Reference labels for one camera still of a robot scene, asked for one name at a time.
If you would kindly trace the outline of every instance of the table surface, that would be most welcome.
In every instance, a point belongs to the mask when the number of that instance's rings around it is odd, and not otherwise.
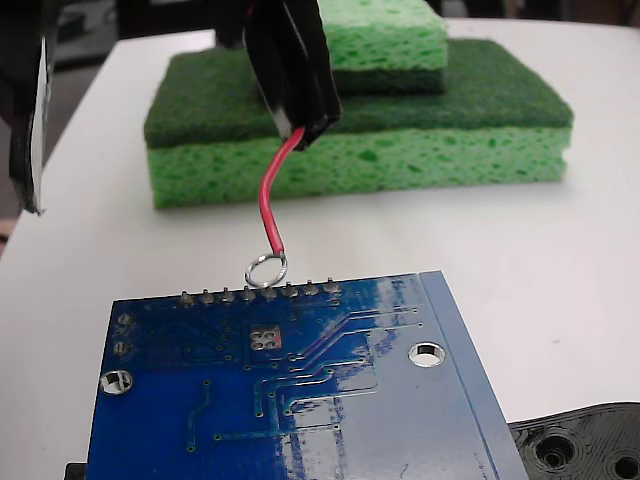
[[[640,401],[640,31],[455,20],[575,111],[561,184],[274,202],[291,269],[321,281],[443,270],[507,421]],[[142,125],[178,52],[211,32],[121,42],[0,263],[2,478],[84,461],[111,303],[243,286],[268,249],[256,205],[155,211]]]

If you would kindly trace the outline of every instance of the dark green scouring pad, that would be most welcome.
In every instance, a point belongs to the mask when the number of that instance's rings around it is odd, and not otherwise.
[[[424,0],[320,0],[341,95],[444,90],[447,25]]]
[[[445,95],[343,98],[344,119],[287,159],[272,196],[558,181],[572,112],[499,45],[449,42]],[[175,57],[145,125],[157,207],[255,201],[280,145],[242,51]]]

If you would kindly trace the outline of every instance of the wire loop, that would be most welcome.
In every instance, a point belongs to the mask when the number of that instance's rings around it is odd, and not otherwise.
[[[259,267],[264,262],[266,262],[267,260],[271,260],[272,258],[279,258],[280,259],[281,267],[280,267],[280,272],[278,273],[278,275],[276,275],[271,280],[267,280],[266,282],[258,282],[256,280],[254,280],[252,278],[252,274],[253,274],[254,270],[256,269],[256,267]],[[265,253],[264,255],[260,255],[258,258],[256,258],[253,262],[251,262],[249,264],[249,266],[247,267],[247,269],[244,272],[244,279],[252,287],[256,287],[256,288],[273,287],[274,285],[277,285],[278,283],[280,283],[282,281],[282,279],[287,274],[287,270],[288,269],[289,269],[289,265],[287,264],[287,256],[284,254],[284,252],[282,252],[282,253]]]

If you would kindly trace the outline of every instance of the green sponge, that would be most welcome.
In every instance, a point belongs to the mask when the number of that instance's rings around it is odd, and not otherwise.
[[[446,95],[344,98],[343,121],[287,159],[273,197],[560,180],[569,107],[495,43],[449,52]],[[145,125],[157,207],[256,200],[280,141],[252,87],[244,52],[172,60]]]
[[[424,0],[321,0],[342,95],[441,92],[447,27]]]

